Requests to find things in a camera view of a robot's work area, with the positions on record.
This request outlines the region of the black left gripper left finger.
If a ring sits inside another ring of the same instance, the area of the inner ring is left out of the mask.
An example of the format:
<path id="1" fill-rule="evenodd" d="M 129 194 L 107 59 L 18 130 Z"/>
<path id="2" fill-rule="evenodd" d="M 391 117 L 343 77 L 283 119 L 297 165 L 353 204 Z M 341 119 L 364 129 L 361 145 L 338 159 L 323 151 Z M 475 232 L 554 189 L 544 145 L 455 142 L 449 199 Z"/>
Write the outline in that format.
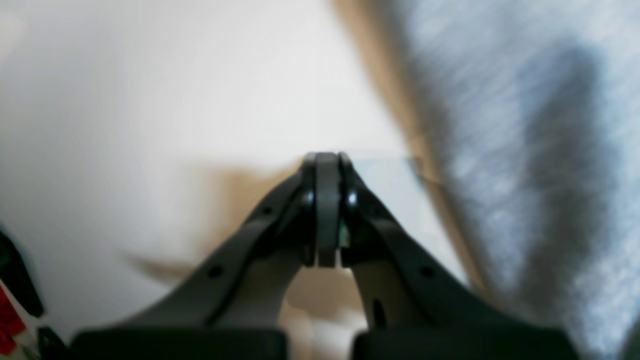
<path id="1" fill-rule="evenodd" d="M 277 328 L 303 267 L 330 266 L 330 153 L 309 153 L 169 296 L 111 328 L 80 333 L 72 360 L 286 360 Z"/>

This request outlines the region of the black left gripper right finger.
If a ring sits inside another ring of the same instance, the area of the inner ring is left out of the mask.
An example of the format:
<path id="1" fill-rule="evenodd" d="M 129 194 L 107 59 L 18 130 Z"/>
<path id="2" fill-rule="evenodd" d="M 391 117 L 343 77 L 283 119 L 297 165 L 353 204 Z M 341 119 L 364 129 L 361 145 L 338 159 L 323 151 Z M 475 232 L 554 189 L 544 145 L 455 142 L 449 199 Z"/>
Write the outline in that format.
<path id="1" fill-rule="evenodd" d="M 337 155 L 340 262 L 358 288 L 367 328 L 353 360 L 576 360 L 562 330 L 512 317 L 462 285 L 407 233 Z"/>

